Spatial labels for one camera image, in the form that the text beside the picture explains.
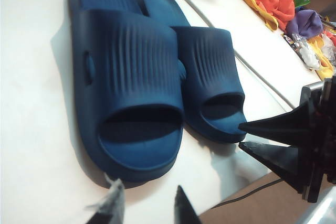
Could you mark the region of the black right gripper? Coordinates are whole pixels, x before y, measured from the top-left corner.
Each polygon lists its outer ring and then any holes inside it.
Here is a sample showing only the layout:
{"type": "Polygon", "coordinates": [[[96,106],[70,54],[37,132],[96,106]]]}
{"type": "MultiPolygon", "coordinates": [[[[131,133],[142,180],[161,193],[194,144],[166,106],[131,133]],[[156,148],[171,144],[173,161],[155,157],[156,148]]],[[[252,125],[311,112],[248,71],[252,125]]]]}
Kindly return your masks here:
{"type": "Polygon", "coordinates": [[[317,202],[324,175],[335,185],[335,76],[304,86],[300,105],[292,111],[241,123],[238,128],[291,145],[246,141],[238,147],[268,167],[307,202],[317,202]],[[310,148],[311,156],[297,147],[310,148]]]}

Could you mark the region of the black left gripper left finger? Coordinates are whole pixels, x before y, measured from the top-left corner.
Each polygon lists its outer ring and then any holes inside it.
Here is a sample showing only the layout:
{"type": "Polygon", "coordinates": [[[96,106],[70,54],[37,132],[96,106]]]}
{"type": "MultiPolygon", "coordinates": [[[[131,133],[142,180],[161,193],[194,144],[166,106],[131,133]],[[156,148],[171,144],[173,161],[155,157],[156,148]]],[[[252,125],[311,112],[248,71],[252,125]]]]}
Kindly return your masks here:
{"type": "Polygon", "coordinates": [[[125,212],[124,184],[121,179],[112,180],[107,174],[104,174],[104,178],[110,185],[109,190],[99,202],[89,206],[95,212],[86,223],[123,223],[125,212]]]}

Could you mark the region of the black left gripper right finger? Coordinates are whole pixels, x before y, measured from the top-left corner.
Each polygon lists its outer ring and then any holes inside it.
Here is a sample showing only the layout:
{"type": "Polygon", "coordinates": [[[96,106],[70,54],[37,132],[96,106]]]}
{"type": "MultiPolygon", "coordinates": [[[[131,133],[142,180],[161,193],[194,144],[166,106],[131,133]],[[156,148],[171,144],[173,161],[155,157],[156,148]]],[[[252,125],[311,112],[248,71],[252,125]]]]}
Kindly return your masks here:
{"type": "Polygon", "coordinates": [[[181,185],[178,185],[175,195],[174,223],[202,223],[181,185]]]}

